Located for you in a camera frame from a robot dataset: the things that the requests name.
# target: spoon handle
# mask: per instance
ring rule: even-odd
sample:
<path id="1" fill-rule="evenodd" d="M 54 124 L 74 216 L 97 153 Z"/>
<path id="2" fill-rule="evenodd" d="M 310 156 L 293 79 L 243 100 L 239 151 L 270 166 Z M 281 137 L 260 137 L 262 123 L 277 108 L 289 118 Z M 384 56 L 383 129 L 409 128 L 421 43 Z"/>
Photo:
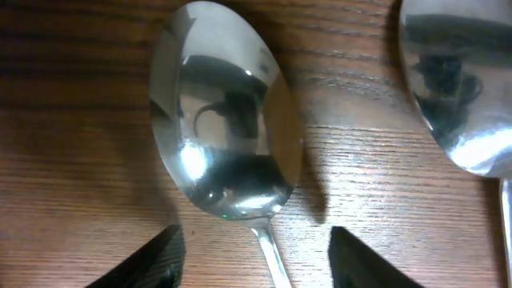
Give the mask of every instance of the spoon handle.
<path id="1" fill-rule="evenodd" d="M 262 247 L 266 264 L 269 266 L 270 274 L 274 280 L 275 288 L 291 288 L 285 266 L 281 261 L 281 256 L 279 256 L 278 248 L 272 236 L 270 224 L 264 227 L 250 229 L 256 234 L 259 245 Z"/>
<path id="2" fill-rule="evenodd" d="M 508 179 L 502 179 L 501 184 L 501 203 L 503 218 L 503 237 L 505 238 L 505 256 L 508 287 L 512 287 L 512 182 Z"/>

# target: shiny spoon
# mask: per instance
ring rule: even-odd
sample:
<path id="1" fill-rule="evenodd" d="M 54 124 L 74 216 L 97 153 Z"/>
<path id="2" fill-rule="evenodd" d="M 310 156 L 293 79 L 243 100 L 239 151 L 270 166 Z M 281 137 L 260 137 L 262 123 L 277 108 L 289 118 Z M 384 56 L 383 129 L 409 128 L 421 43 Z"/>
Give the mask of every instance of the shiny spoon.
<path id="1" fill-rule="evenodd" d="M 464 170 L 502 179 L 512 287 L 512 1 L 404 0 L 399 37 L 407 84 L 437 143 Z"/>
<path id="2" fill-rule="evenodd" d="M 249 227 L 276 287 L 291 287 L 270 219 L 298 181 L 298 110 L 272 53 L 232 10 L 192 2 L 165 24 L 151 120 L 171 177 L 198 208 Z"/>

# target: wooden table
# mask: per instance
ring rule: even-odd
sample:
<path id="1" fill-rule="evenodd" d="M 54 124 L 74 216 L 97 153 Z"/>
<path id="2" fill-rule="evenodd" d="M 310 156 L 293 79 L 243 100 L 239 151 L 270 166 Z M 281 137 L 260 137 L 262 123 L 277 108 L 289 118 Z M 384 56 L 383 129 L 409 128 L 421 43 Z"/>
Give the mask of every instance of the wooden table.
<path id="1" fill-rule="evenodd" d="M 184 287 L 271 287 L 256 239 L 180 193 L 157 155 L 148 70 L 185 1 L 0 2 L 0 283 L 80 287 L 178 214 Z M 499 287 L 498 184 L 437 147 L 401 76 L 392 0 L 222 1 L 267 41 L 306 130 L 274 229 L 296 287 L 329 287 L 345 226 L 426 287 Z"/>

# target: polished metal surface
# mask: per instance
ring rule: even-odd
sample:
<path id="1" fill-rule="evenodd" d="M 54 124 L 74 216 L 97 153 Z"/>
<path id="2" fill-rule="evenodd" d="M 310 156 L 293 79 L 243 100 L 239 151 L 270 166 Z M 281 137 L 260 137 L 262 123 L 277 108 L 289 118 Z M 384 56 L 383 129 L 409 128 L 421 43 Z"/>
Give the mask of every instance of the polished metal surface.
<path id="1" fill-rule="evenodd" d="M 404 0 L 400 47 L 410 92 L 448 157 L 503 178 L 510 283 L 512 1 Z"/>
<path id="2" fill-rule="evenodd" d="M 150 76 L 154 135 L 179 189 L 256 233 L 278 287 L 290 287 L 269 220 L 302 164 L 296 103 L 272 53 L 232 10 L 192 2 L 160 35 Z"/>

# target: black object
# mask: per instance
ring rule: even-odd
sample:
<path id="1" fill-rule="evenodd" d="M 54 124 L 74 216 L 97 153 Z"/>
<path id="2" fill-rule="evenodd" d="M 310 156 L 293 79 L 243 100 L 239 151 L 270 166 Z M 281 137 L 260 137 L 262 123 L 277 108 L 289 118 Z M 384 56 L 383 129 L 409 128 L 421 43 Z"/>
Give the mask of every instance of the black object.
<path id="1" fill-rule="evenodd" d="M 343 227 L 330 232 L 334 288 L 422 288 Z"/>
<path id="2" fill-rule="evenodd" d="M 171 225 L 87 288 L 175 288 L 184 260 L 182 229 Z"/>

